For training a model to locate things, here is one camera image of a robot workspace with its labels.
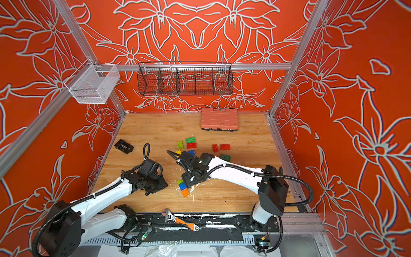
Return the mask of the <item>orange lego brick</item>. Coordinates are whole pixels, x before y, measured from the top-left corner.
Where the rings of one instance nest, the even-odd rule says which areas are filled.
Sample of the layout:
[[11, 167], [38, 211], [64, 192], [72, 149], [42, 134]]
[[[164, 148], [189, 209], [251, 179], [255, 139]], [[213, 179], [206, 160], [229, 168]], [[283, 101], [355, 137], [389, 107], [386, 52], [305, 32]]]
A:
[[187, 189], [182, 190], [183, 197], [189, 196], [189, 191]]

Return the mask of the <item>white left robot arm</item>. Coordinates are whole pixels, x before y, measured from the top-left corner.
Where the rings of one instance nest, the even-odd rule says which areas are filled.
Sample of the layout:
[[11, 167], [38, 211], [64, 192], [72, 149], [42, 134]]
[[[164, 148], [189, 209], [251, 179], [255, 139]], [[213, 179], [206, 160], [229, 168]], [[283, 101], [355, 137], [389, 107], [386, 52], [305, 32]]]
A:
[[130, 223], [134, 211], [119, 207], [105, 214], [100, 212], [117, 200], [142, 190], [154, 194], [167, 187], [162, 174], [129, 170], [106, 187], [86, 197], [67, 203], [59, 201], [50, 209], [32, 242], [31, 253], [39, 257], [43, 248], [49, 257], [68, 257], [91, 238]]

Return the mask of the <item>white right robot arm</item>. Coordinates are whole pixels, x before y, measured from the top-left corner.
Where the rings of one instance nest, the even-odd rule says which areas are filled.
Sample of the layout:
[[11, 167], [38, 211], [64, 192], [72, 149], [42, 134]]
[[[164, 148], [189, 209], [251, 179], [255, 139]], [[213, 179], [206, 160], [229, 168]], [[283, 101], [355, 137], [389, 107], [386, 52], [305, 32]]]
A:
[[252, 211], [253, 221], [266, 224], [272, 216], [284, 214], [289, 185], [276, 168], [248, 168], [208, 153], [199, 157], [186, 151], [181, 154], [169, 152], [169, 155], [184, 169], [182, 179], [188, 187], [208, 179], [219, 179], [242, 186], [258, 195], [259, 201]]

